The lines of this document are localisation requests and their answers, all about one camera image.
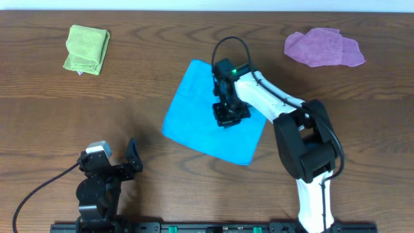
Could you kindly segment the blue cloth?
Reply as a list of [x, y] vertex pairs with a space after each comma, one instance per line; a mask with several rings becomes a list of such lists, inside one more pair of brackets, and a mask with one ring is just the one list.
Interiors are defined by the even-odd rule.
[[165, 137], [237, 165], [249, 165], [254, 156], [266, 117], [250, 108], [251, 117], [223, 128], [213, 115], [212, 66], [192, 60], [175, 93], [162, 125]]

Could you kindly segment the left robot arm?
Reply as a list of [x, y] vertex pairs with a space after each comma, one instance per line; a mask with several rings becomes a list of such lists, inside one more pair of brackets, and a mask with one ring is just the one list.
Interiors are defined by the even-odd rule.
[[80, 217], [77, 232], [127, 232], [127, 220], [117, 215], [121, 184], [143, 170], [134, 138], [125, 149], [125, 162], [112, 165], [112, 153], [106, 141], [93, 142], [77, 160], [86, 179], [76, 189]]

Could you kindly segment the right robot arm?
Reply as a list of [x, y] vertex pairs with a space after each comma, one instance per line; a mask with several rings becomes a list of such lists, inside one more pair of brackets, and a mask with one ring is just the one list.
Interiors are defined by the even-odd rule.
[[213, 93], [219, 97], [213, 105], [218, 126], [240, 124], [250, 117], [249, 107], [271, 121], [280, 160], [298, 187], [300, 224], [307, 232], [327, 231], [334, 223], [329, 186], [343, 149], [324, 105], [285, 93], [249, 63], [234, 67], [225, 58], [212, 72]]

